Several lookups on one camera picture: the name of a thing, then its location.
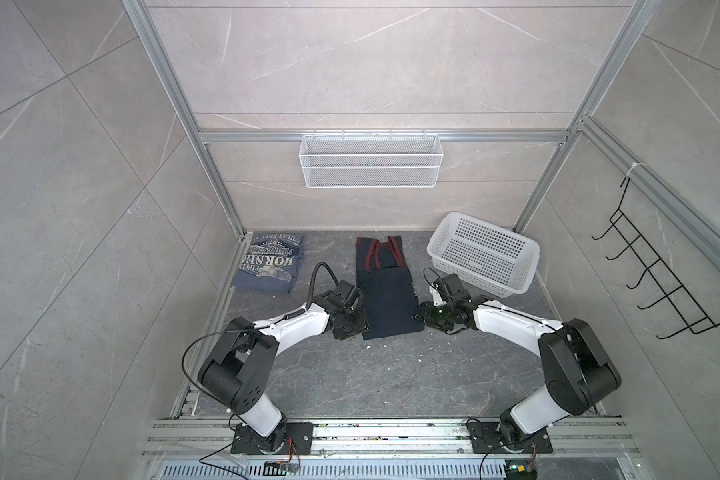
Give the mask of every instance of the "clothing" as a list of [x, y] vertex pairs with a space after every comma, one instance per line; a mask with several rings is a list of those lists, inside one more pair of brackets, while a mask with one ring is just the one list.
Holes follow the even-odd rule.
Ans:
[[424, 324], [413, 320], [418, 313], [418, 299], [413, 289], [411, 271], [405, 265], [400, 236], [389, 236], [384, 243], [358, 237], [355, 272], [357, 286], [363, 293], [362, 305], [371, 329], [364, 340], [421, 332]]
[[303, 234], [258, 234], [232, 279], [235, 287], [291, 293], [304, 261]]

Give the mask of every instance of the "black folded clothing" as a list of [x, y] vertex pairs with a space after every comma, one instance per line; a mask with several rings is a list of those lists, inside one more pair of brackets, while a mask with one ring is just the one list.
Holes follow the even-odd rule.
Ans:
[[371, 326], [362, 334], [363, 339], [421, 332], [424, 324], [413, 319], [418, 313], [418, 299], [411, 271], [405, 265], [402, 238], [389, 236], [382, 244], [375, 238], [359, 236], [355, 247], [357, 285]]

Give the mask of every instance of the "wall tile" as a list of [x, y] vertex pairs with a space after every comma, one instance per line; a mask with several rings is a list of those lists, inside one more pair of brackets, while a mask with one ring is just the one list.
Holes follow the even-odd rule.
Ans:
[[[599, 236], [609, 225], [607, 219], [618, 205], [623, 178], [595, 146], [583, 142], [566, 161], [547, 197], [603, 280], [674, 402], [720, 471], [720, 328], [658, 340], [656, 335], [668, 335], [684, 326], [678, 314], [667, 300], [649, 310], [638, 310], [638, 305], [649, 305], [661, 298], [662, 293], [649, 277], [635, 290], [626, 287], [634, 285], [643, 273], [634, 254], [626, 253], [618, 261], [605, 260], [605, 255], [615, 255], [624, 248], [625, 242], [618, 234], [612, 231], [600, 241], [591, 238]], [[622, 208], [702, 307], [720, 321], [720, 272], [636, 187], [629, 187]], [[649, 255], [649, 262], [656, 258], [653, 253]], [[665, 290], [670, 290], [676, 282], [665, 280], [668, 275], [662, 270], [657, 266], [652, 272], [663, 282]], [[690, 297], [678, 292], [672, 298], [689, 320], [702, 318]]]
[[16, 4], [67, 73], [136, 36], [120, 0], [16, 0]]
[[604, 404], [609, 415], [624, 417], [654, 477], [720, 478], [636, 341], [634, 329], [546, 200], [525, 235], [541, 245], [539, 276], [562, 320], [580, 318], [591, 324], [619, 370], [622, 386]]
[[260, 128], [562, 128], [574, 112], [497, 114], [203, 114], [203, 129]]
[[664, 0], [646, 35], [720, 69], [720, 0]]
[[[227, 181], [302, 182], [298, 143], [212, 144], [213, 158]], [[538, 180], [554, 142], [443, 142], [438, 182], [451, 180]]]
[[150, 12], [195, 111], [325, 115], [573, 111], [627, 10]]
[[139, 40], [70, 76], [144, 184], [184, 136]]
[[224, 209], [219, 202], [216, 202], [206, 225], [200, 232], [200, 237], [195, 242], [192, 253], [217, 287], [226, 273], [237, 241]]
[[0, 115], [0, 366], [141, 188], [68, 80]]
[[227, 182], [250, 230], [433, 230], [448, 212], [511, 226], [533, 181], [441, 182], [432, 188], [315, 188], [304, 182]]
[[184, 345], [206, 324], [216, 288], [195, 257], [155, 320], [133, 365], [107, 411], [78, 478], [137, 478], [135, 463], [154, 420], [170, 414], [182, 376], [177, 375]]
[[73, 478], [190, 252], [144, 190], [0, 370], [0, 478]]
[[596, 118], [720, 230], [720, 72], [642, 38]]
[[63, 76], [16, 5], [0, 0], [0, 112]]
[[176, 147], [146, 188], [192, 248], [208, 220], [216, 194], [187, 138]]
[[[147, 0], [151, 7], [547, 7], [546, 0]], [[555, 6], [630, 6], [631, 0], [559, 0]]]

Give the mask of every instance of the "black mounting plate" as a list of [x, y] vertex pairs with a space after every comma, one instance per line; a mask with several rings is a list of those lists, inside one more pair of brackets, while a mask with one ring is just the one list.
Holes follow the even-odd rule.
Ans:
[[[293, 445], [299, 455], [309, 455], [312, 450], [312, 430], [315, 425], [312, 423], [290, 423], [286, 424], [286, 437], [293, 438]], [[238, 426], [235, 430], [234, 442], [230, 453], [245, 453], [248, 455], [261, 455], [262, 450], [259, 447], [256, 437], [252, 434], [253, 430], [248, 425]], [[273, 455], [288, 455], [288, 440], [285, 440], [280, 449]]]
[[[501, 440], [496, 428], [499, 422], [480, 422], [479, 420], [471, 420], [467, 422], [467, 430], [469, 430], [470, 440], [472, 441], [472, 451], [474, 453], [502, 453], [506, 452], [499, 447]], [[526, 442], [523, 443], [525, 448], [521, 452], [512, 453], [533, 453], [534, 447], [531, 443], [536, 444], [536, 453], [552, 453], [552, 442], [547, 435], [547, 429], [542, 428], [533, 434]]]

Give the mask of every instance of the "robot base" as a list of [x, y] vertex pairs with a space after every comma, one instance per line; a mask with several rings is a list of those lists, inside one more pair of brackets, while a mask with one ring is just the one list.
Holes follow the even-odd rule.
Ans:
[[[288, 423], [286, 425], [287, 438], [293, 439], [293, 445], [299, 455], [309, 455], [312, 450], [312, 430], [315, 425], [312, 423]], [[285, 440], [274, 452], [268, 451], [266, 444], [251, 427], [238, 426], [235, 430], [235, 438], [230, 453], [245, 453], [247, 455], [288, 455], [288, 440]]]
[[[472, 450], [474, 453], [501, 453], [502, 448], [500, 433], [498, 432], [499, 422], [480, 422], [479, 420], [467, 421], [467, 430], [469, 430], [470, 440], [472, 441]], [[533, 453], [536, 444], [536, 453], [552, 453], [552, 442], [547, 435], [547, 429], [542, 428], [519, 446], [508, 446], [505, 450], [512, 453]]]

